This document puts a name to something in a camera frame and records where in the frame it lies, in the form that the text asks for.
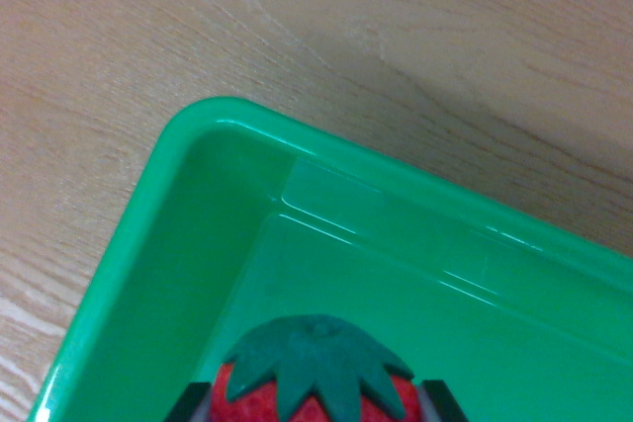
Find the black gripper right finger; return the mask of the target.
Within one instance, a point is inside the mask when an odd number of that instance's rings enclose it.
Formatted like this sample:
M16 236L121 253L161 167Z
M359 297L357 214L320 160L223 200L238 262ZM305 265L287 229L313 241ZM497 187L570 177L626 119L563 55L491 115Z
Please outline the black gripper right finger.
M418 386L418 401L425 422L468 422L444 380L423 380Z

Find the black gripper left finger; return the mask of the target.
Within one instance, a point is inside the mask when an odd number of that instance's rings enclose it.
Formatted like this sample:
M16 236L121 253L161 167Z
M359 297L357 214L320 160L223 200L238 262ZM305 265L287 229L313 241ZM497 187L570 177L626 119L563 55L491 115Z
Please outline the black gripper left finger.
M210 422L211 405L212 384L190 382L167 415L167 422Z

